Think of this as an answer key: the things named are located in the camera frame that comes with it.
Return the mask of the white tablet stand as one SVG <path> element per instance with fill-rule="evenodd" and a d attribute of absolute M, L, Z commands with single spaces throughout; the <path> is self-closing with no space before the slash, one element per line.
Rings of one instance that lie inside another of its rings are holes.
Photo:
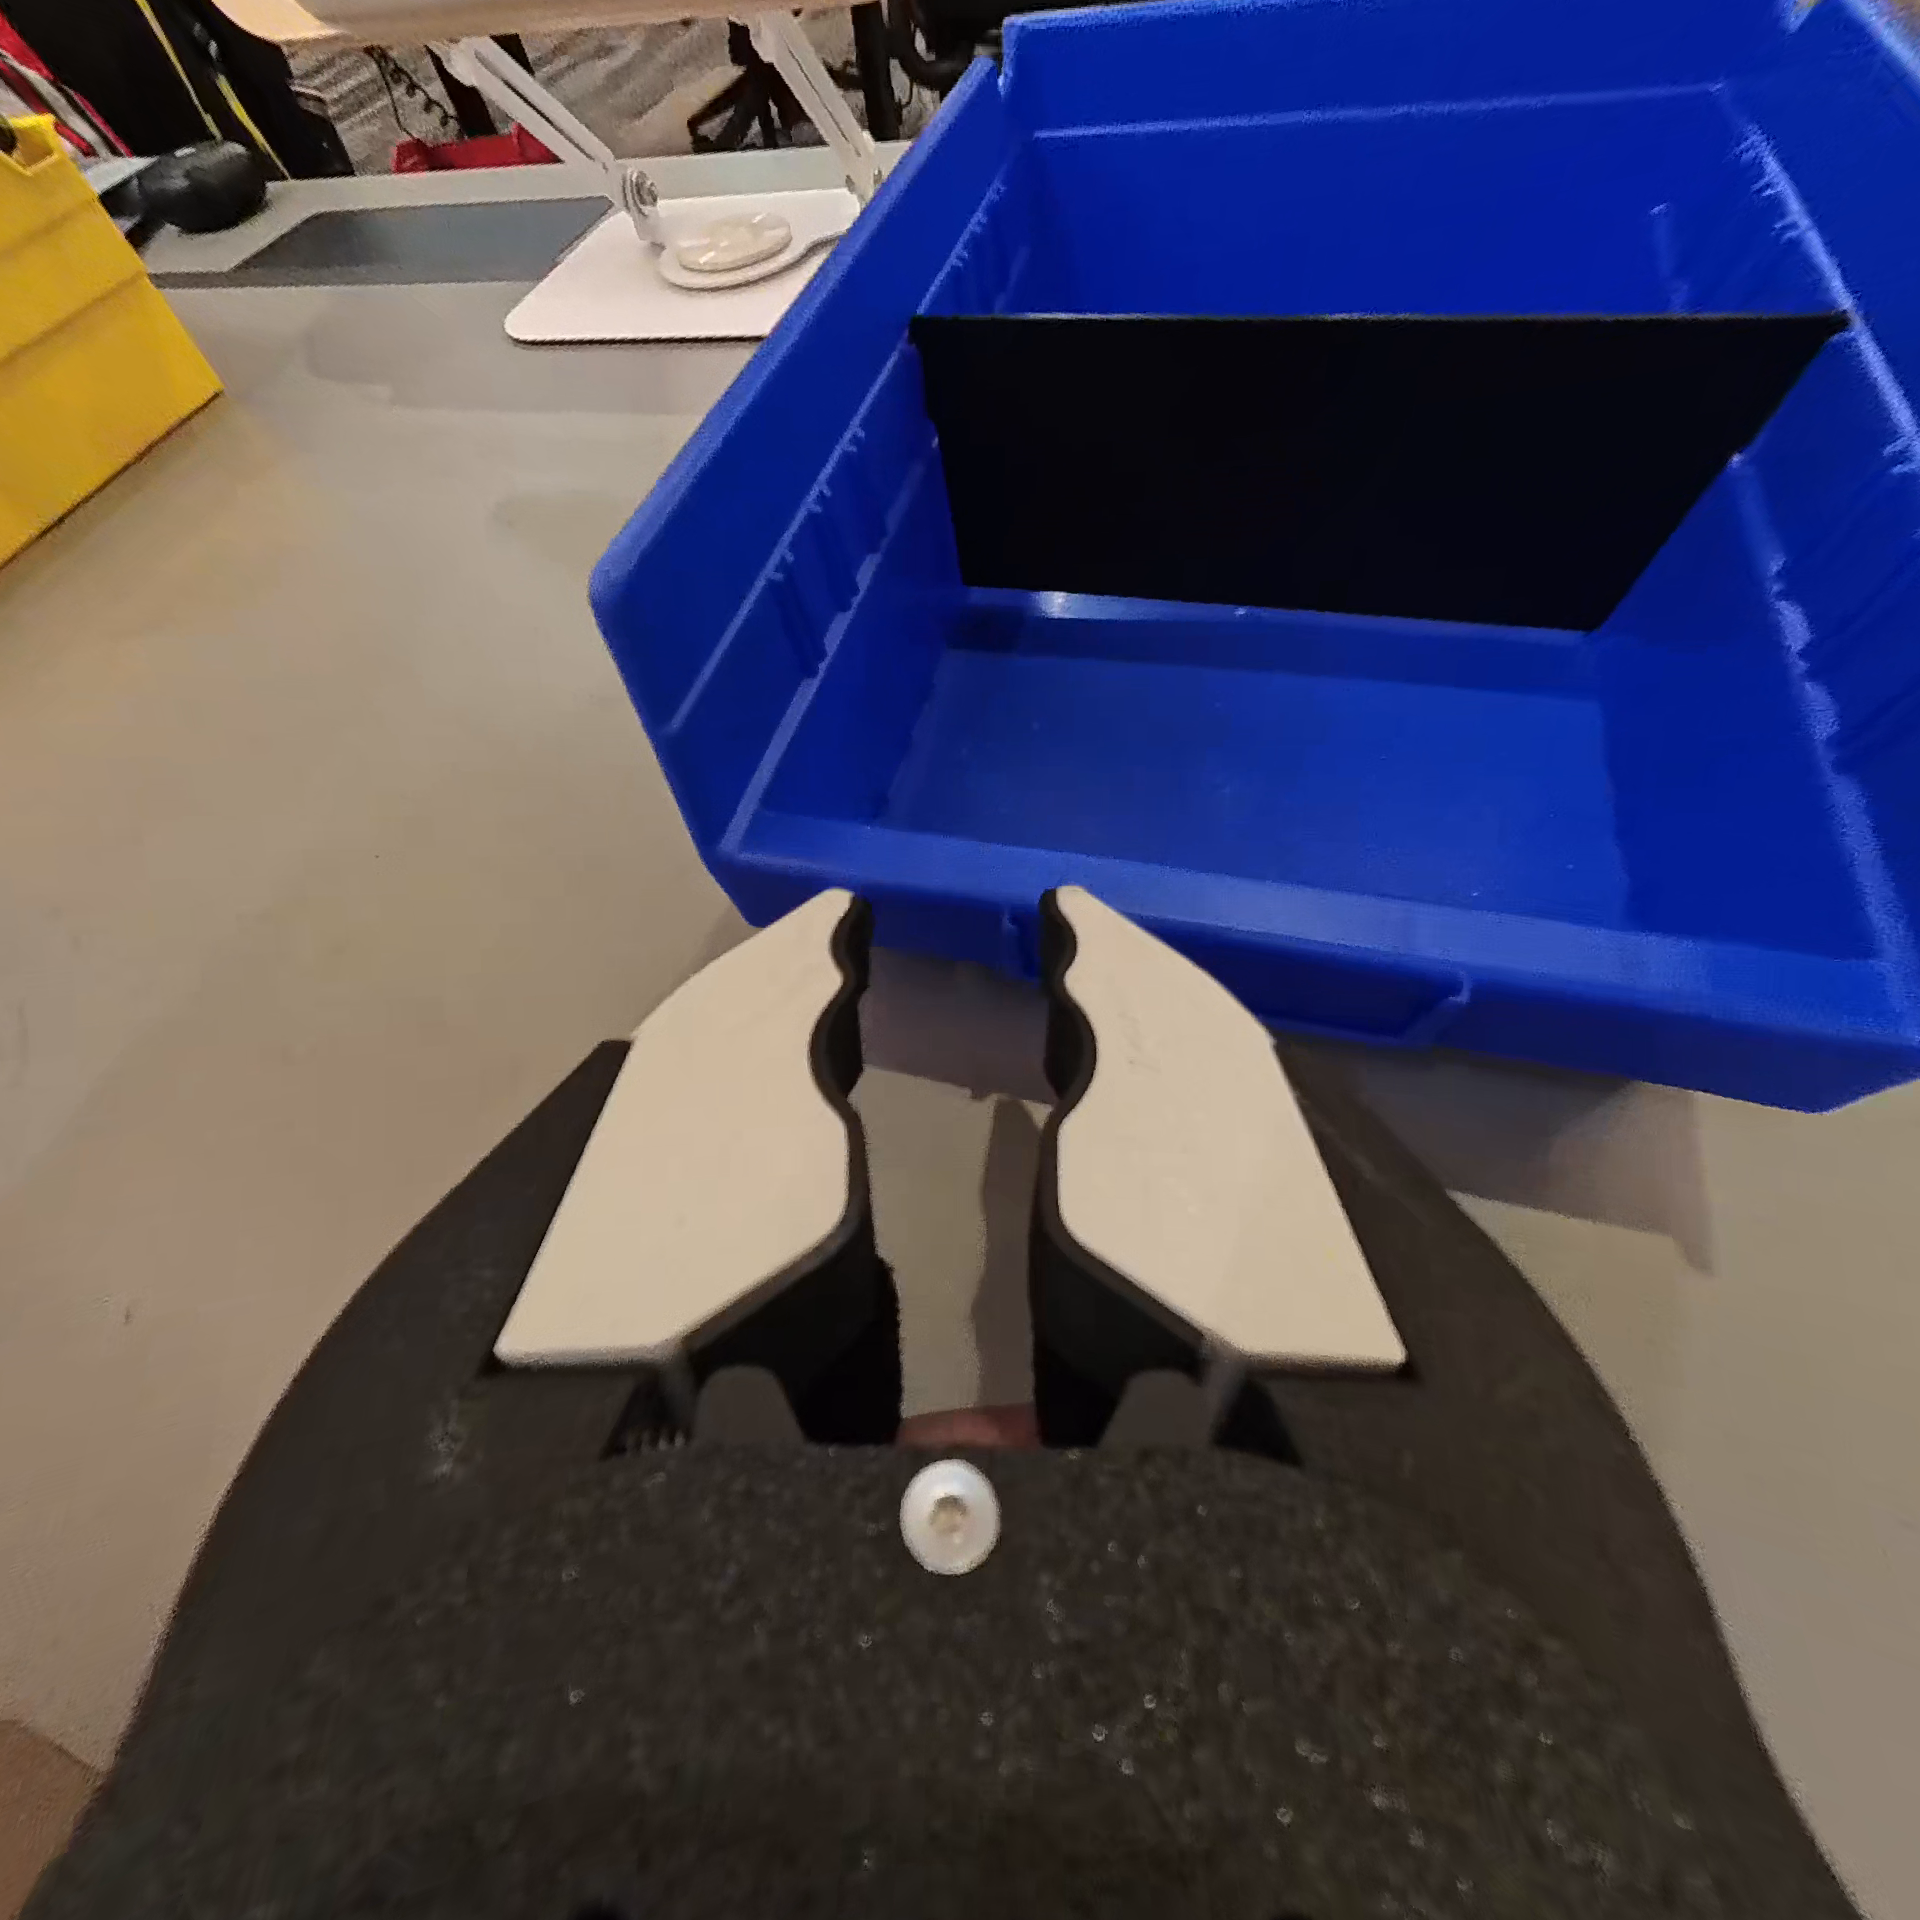
<path fill-rule="evenodd" d="M 612 212 L 507 316 L 520 347 L 760 341 L 854 228 L 883 181 L 860 126 L 796 14 L 760 11 L 754 53 L 796 95 L 838 164 L 833 188 L 664 199 L 493 40 L 446 46 L 450 72 L 563 164 L 587 164 Z"/>

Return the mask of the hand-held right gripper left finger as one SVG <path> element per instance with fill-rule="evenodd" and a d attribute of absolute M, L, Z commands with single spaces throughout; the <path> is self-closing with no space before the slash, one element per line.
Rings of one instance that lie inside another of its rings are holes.
<path fill-rule="evenodd" d="M 636 1026 L 496 1369 L 629 1372 L 685 1429 L 710 1381 L 759 1370 L 810 1442 L 899 1437 L 899 1285 L 852 1105 L 872 923 L 828 890 Z"/>

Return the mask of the red box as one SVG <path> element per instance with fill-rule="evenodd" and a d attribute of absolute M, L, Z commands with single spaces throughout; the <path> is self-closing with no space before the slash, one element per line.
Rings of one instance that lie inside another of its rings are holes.
<path fill-rule="evenodd" d="M 393 152 L 397 176 L 501 172 L 531 164 L 558 164 L 558 158 L 531 131 L 512 126 L 506 134 L 427 140 L 408 136 Z"/>

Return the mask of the black bag yellow trim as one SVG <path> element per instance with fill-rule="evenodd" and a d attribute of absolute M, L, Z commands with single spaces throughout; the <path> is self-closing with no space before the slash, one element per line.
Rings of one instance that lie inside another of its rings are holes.
<path fill-rule="evenodd" d="M 280 181 L 333 181 L 352 161 L 327 110 L 299 92 L 280 44 L 236 27 L 213 5 L 68 5 L 63 53 L 35 46 L 131 154 L 227 140 Z"/>

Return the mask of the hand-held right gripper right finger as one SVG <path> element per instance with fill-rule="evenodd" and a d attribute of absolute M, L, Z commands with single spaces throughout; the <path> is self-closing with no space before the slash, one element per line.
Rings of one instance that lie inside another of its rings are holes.
<path fill-rule="evenodd" d="M 1409 1345 L 1277 1043 L 1083 885 L 1041 903 L 1047 997 L 1032 1332 L 1047 1444 L 1169 1377 L 1206 1437 L 1268 1377 L 1399 1379 Z"/>

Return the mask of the wood framed black board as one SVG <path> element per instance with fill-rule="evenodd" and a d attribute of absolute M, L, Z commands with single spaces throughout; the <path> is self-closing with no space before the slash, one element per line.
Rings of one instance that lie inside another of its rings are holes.
<path fill-rule="evenodd" d="M 219 2 L 241 31 L 292 44 L 423 44 L 464 35 L 566 33 L 678 20 L 751 20 L 766 11 L 849 11 L 852 2 Z"/>

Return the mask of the black pouch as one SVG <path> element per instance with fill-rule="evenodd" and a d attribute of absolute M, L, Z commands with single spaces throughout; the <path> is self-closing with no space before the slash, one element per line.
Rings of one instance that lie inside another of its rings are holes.
<path fill-rule="evenodd" d="M 268 172 L 252 146 L 213 140 L 152 161 L 135 187 L 142 222 L 213 235 L 265 212 Z"/>

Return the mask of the blue storage bin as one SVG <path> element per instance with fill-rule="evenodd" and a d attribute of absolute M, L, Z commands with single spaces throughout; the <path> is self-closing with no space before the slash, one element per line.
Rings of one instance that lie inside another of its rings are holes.
<path fill-rule="evenodd" d="M 708 872 L 1036 978 L 1078 883 L 1258 1019 L 1828 1114 L 1915 1082 L 1915 27 L 1007 19 L 598 559 Z M 970 586 L 918 316 L 1848 328 L 1592 633 Z"/>

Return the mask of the yellow storage bin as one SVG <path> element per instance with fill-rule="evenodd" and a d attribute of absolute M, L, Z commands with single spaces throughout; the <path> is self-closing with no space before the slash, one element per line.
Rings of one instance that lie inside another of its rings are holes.
<path fill-rule="evenodd" d="M 3 562 L 221 392 L 56 122 L 4 120 Z"/>

